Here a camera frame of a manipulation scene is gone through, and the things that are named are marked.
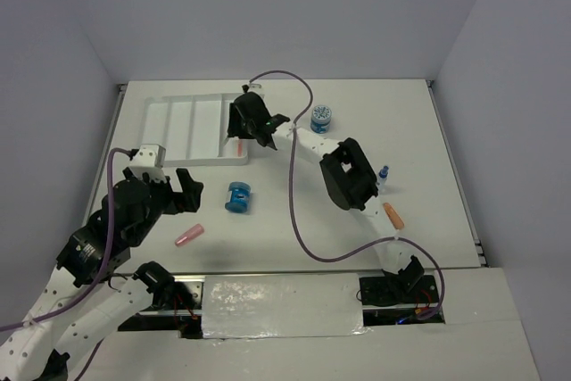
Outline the pink translucent eraser case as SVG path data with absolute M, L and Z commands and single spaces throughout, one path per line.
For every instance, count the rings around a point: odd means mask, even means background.
M 195 224 L 175 240 L 175 246 L 176 247 L 184 246 L 193 241 L 194 239 L 196 239 L 198 236 L 202 235 L 203 233 L 204 233 L 204 227 L 201 224 Z

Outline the clear bottle blue cap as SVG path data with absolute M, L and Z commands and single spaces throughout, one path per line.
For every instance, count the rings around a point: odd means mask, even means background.
M 379 194 L 382 194 L 385 191 L 386 181 L 389 176 L 389 166 L 385 165 L 378 173 L 377 173 L 377 190 Z

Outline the orange eraser case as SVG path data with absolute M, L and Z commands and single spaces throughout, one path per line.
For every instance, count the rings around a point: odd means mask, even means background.
M 398 212 L 394 209 L 394 207 L 392 207 L 392 205 L 389 203 L 383 203 L 383 208 L 385 210 L 388 219 L 391 221 L 393 227 L 396 230 L 404 229 L 405 227 L 404 221 L 402 220 Z

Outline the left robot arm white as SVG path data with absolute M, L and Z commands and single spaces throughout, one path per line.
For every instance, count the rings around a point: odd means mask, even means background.
M 136 313 L 179 303 L 192 309 L 191 292 L 156 261 L 142 264 L 123 287 L 87 314 L 81 310 L 95 288 L 113 277 L 163 215 L 196 212 L 203 183 L 176 171 L 180 191 L 159 168 L 108 184 L 102 207 L 74 232 L 56 258 L 54 271 L 29 315 L 5 327 L 3 380 L 65 380 L 73 364 Z

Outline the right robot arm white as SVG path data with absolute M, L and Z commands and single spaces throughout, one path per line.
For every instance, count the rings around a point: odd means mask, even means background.
M 227 137 L 254 140 L 262 147 L 289 152 L 287 188 L 290 221 L 299 246 L 314 261 L 337 263 L 378 244 L 405 241 L 398 237 L 398 228 L 391 222 L 381 201 L 377 174 L 355 139 L 326 138 L 299 127 L 283 114 L 270 114 L 262 96 L 252 85 L 243 86 L 243 93 L 230 104 Z M 304 243 L 294 212 L 294 164 L 298 154 L 319 166 L 332 203 L 352 213 L 361 227 L 373 235 L 373 241 L 329 258 L 315 254 Z

